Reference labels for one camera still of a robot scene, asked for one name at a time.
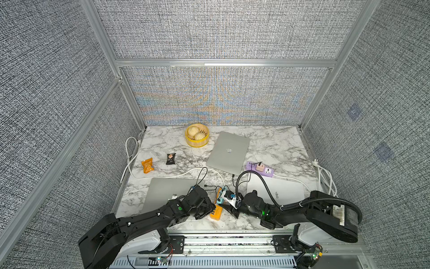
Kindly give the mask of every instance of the black snack packet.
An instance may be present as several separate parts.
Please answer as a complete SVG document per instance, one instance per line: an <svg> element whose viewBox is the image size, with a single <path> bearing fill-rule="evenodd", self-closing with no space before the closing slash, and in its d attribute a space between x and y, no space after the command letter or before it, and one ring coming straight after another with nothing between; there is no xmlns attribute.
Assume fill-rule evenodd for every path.
<svg viewBox="0 0 430 269"><path fill-rule="evenodd" d="M176 153L168 154L166 164L175 164L175 155L176 155Z"/></svg>

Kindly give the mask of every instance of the textured fabric panel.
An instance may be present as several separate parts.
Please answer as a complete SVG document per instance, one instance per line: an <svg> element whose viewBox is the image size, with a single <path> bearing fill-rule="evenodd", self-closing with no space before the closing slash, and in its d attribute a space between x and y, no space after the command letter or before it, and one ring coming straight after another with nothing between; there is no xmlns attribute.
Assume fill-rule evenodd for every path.
<svg viewBox="0 0 430 269"><path fill-rule="evenodd" d="M119 58L334 59L365 0L95 0Z"/></svg>
<svg viewBox="0 0 430 269"><path fill-rule="evenodd" d="M148 125L297 125L326 68L124 68Z"/></svg>
<svg viewBox="0 0 430 269"><path fill-rule="evenodd" d="M1 269L81 269L77 242L110 213L138 133L118 89Z"/></svg>
<svg viewBox="0 0 430 269"><path fill-rule="evenodd" d="M380 269L428 268L429 74L428 2L383 0L305 130Z"/></svg>
<svg viewBox="0 0 430 269"><path fill-rule="evenodd" d="M79 1L2 1L0 232L112 81Z"/></svg>

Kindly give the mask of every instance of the white marble surface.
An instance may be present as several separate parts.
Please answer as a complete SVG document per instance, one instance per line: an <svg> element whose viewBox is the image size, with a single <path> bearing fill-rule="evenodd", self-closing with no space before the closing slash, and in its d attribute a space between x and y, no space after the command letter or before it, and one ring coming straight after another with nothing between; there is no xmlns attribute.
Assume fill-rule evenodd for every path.
<svg viewBox="0 0 430 269"><path fill-rule="evenodd" d="M141 149L136 158L133 174L136 177L163 177L182 174L191 168L203 167L211 153L218 134L221 131L246 136L251 139L246 161L262 161L267 166L275 169L279 176L290 176L303 181L309 188L316 189L317 177L310 163L309 157L303 146L296 127L237 127L237 126L209 126L210 140L201 148L190 147L184 138L186 127L148 127ZM174 165L166 165L167 154L176 153ZM154 171L143 173L141 161L153 158ZM226 184L233 189L232 175L220 171ZM196 179L199 170L190 172L181 178ZM140 214L151 178L137 179L130 176L119 205L116 217L133 216ZM209 171L205 177L207 185L221 185L222 181L214 172ZM246 184L239 187L244 194ZM211 200L215 200L215 191L208 192ZM219 221L212 220L209 216L202 220L194 220L190 217L186 222L169 228L172 230L249 230L265 229L260 226L260 220L253 217L240 215L235 219L226 210L223 210Z"/></svg>

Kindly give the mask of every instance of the laptop lid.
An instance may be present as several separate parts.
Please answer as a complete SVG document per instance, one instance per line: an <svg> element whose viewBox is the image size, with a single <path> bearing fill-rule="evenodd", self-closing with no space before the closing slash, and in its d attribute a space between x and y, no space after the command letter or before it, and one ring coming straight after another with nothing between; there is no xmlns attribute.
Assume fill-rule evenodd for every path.
<svg viewBox="0 0 430 269"><path fill-rule="evenodd" d="M187 195L190 188L195 184L196 179L152 178L141 213L150 212L162 207L169 199L172 199L173 194L176 194L178 197ZM203 187L204 185L205 180L202 180L199 186Z"/></svg>
<svg viewBox="0 0 430 269"><path fill-rule="evenodd" d="M266 182L273 198L280 205L296 203L304 199L303 185L299 182L277 179L268 176L263 176L263 179ZM246 193L252 192L253 190L257 191L257 195L263 198L265 203L273 204L266 188L263 185L263 182L255 174L251 174L248 187L246 187Z"/></svg>
<svg viewBox="0 0 430 269"><path fill-rule="evenodd" d="M239 175L243 168L249 141L248 137L220 132L206 165Z"/></svg>

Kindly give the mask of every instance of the blue patch on wall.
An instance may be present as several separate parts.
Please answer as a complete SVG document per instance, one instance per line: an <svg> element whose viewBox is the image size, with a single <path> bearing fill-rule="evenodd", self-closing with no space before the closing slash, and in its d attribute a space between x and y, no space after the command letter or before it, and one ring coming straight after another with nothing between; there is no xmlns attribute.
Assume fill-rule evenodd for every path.
<svg viewBox="0 0 430 269"><path fill-rule="evenodd" d="M357 103L352 104L350 109L348 110L348 116L350 116L351 120L356 121L361 114L361 108Z"/></svg>
<svg viewBox="0 0 430 269"><path fill-rule="evenodd" d="M373 150L373 153L375 153L378 159L383 163L394 157L394 152L385 142L381 142L378 146L376 146L376 148Z"/></svg>

